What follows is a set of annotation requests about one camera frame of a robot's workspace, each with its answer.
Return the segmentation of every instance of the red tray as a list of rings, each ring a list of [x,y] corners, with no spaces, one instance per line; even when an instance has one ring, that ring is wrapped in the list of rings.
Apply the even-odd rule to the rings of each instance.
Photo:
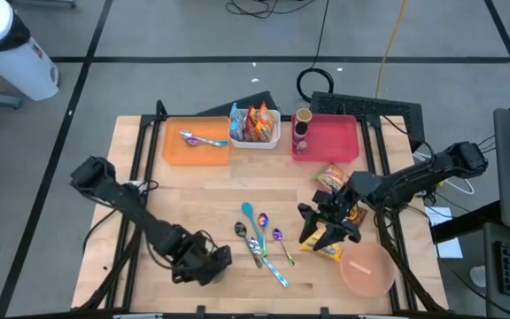
[[[291,122],[294,134],[295,115]],[[304,154],[297,154],[292,144],[294,160],[351,163],[359,156],[357,122],[352,115],[313,114],[305,141]]]

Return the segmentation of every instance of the white container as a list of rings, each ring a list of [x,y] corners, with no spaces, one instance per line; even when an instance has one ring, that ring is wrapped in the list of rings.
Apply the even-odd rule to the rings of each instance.
[[[243,117],[247,115],[247,110],[238,109]],[[270,142],[240,142],[236,141],[233,137],[229,136],[231,143],[235,148],[251,148],[251,149],[260,149],[260,150],[271,150],[279,144],[279,139],[281,139],[281,114],[276,110],[269,110],[271,115],[273,116],[273,137]]]
[[[17,17],[11,6],[0,0],[0,41],[13,31],[13,19]],[[58,93],[58,68],[33,37],[19,47],[0,51],[0,75],[34,101]]]

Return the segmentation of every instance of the white trash can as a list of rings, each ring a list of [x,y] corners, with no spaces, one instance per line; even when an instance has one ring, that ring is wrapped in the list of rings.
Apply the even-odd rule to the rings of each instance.
[[[0,0],[0,75],[34,101],[58,92],[57,66],[5,0]]]

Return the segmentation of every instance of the snack bag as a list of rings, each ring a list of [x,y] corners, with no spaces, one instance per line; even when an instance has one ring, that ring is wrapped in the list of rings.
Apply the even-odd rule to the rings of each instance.
[[[245,129],[243,130],[243,136],[247,142],[258,142],[259,134],[257,134],[257,110],[255,107],[249,106],[247,109],[247,116],[245,117]]]
[[[245,125],[243,124],[243,116],[241,112],[237,109],[237,103],[234,103],[231,106],[231,113],[229,114],[230,125],[229,125],[229,135],[231,138],[236,141],[243,141],[243,129]]]
[[[318,172],[315,179],[331,193],[339,191],[349,177],[340,167],[330,163]]]
[[[349,216],[347,216],[347,219],[348,221],[352,222],[353,224],[359,227],[361,223],[363,223],[366,214],[367,210],[365,208],[359,207],[359,205],[356,204],[350,211],[350,214]]]
[[[313,252],[314,244],[320,239],[324,231],[325,229],[316,230],[304,243],[300,244],[300,250]],[[342,258],[342,247],[339,243],[327,245],[316,252],[337,262],[340,262]]]
[[[259,108],[259,117],[257,118],[257,134],[260,142],[271,142],[273,138],[273,115],[267,109],[265,102]]]

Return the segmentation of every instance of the spoon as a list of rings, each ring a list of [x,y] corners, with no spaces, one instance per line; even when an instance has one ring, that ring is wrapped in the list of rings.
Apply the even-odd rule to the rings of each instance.
[[[251,251],[260,256],[261,255],[261,246],[259,245],[259,242],[257,240],[255,240],[255,238],[253,238],[253,237],[249,237],[248,242],[249,242],[249,248],[251,249]],[[269,267],[269,269],[271,269],[271,271],[273,271],[274,276],[277,279],[279,279],[279,281],[284,286],[284,288],[289,288],[289,282],[286,279],[284,279],[284,277],[281,275],[279,270],[277,270],[273,266],[273,264],[267,260],[267,257],[263,257],[263,261],[265,262],[267,267]]]
[[[257,222],[259,223],[259,226],[261,226],[261,231],[263,233],[263,243],[261,244],[263,246],[263,256],[267,256],[267,238],[265,236],[265,228],[269,223],[269,218],[267,217],[267,214],[265,213],[259,214]]]
[[[190,144],[192,146],[196,146],[200,142],[212,144],[212,145],[215,145],[215,146],[228,146],[228,141],[213,141],[211,139],[194,136],[192,134],[192,132],[190,132],[187,129],[182,129],[181,130],[181,137],[186,141],[186,143],[188,143],[188,144]]]
[[[243,213],[249,217],[249,221],[251,222],[251,226],[255,230],[255,234],[257,235],[257,240],[259,241],[259,244],[263,243],[263,237],[261,236],[261,233],[259,232],[259,227],[257,227],[257,224],[255,223],[255,220],[253,220],[253,206],[249,203],[243,203],[241,204],[241,210]]]
[[[274,229],[273,230],[273,238],[274,238],[274,240],[276,240],[279,243],[281,243],[281,246],[282,246],[282,249],[284,251],[284,254],[287,255],[287,259],[289,260],[289,264],[291,266],[294,266],[294,260],[292,259],[292,256],[290,256],[290,253],[287,252],[287,249],[284,247],[284,244],[282,243],[282,232],[281,232],[281,230]]]
[[[252,249],[249,247],[249,242],[247,241],[247,228],[245,225],[243,225],[242,222],[236,222],[236,226],[234,227],[236,230],[236,234],[243,238],[245,240],[245,244],[247,244],[247,248],[249,249],[249,252],[251,253],[251,256],[253,256],[253,259],[255,260],[255,265],[257,265],[257,268],[263,268],[263,264],[261,263],[260,257],[252,251]]]

